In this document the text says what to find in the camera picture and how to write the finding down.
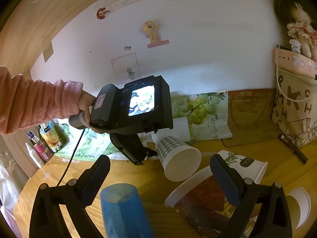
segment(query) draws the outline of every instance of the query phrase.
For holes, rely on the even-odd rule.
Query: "floral dress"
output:
[[[314,47],[317,46],[317,31],[313,27],[302,20],[297,20],[287,25],[289,30],[288,35],[298,40],[298,35],[301,35],[309,40],[309,44]]]

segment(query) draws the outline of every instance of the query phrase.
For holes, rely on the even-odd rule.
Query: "blue gripper pad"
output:
[[[239,207],[241,203],[240,189],[235,184],[235,182],[233,181],[233,179],[231,178],[227,170],[224,168],[224,166],[221,164],[221,162],[218,160],[218,158],[215,155],[213,155],[210,159],[210,170],[213,173],[222,192],[226,196],[228,202],[231,205]]]

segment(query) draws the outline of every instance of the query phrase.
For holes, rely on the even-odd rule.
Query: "black camera device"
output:
[[[77,129],[86,128],[83,112],[69,118]],[[170,88],[162,76],[150,76],[124,85],[104,86],[94,102],[93,128],[110,133],[113,145],[135,165],[157,153],[145,148],[138,133],[173,128]]]

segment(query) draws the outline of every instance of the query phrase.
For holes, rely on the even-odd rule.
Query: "black cable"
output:
[[[61,184],[61,181],[63,180],[65,174],[67,173],[67,170],[68,170],[68,168],[69,168],[69,166],[70,166],[70,163],[72,162],[72,159],[73,159],[73,157],[74,157],[74,155],[75,155],[75,153],[76,153],[77,147],[78,147],[78,145],[79,145],[79,142],[80,142],[82,136],[84,135],[85,130],[86,130],[86,129],[83,129],[83,130],[82,130],[82,134],[80,135],[80,138],[79,138],[79,140],[78,140],[78,142],[77,142],[77,145],[76,145],[76,147],[75,147],[75,149],[74,149],[74,152],[73,152],[73,154],[72,154],[72,156],[71,156],[71,158],[70,158],[70,160],[69,160],[69,163],[68,163],[68,165],[67,165],[67,167],[66,167],[66,169],[65,169],[65,171],[64,171],[64,173],[63,173],[63,175],[61,176],[61,179],[59,180],[59,182],[58,182],[58,184],[57,184],[56,186],[59,186],[59,185]]]

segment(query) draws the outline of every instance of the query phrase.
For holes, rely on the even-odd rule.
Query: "green grape poster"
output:
[[[191,140],[232,137],[228,127],[228,91],[172,97],[173,118],[187,117]]]

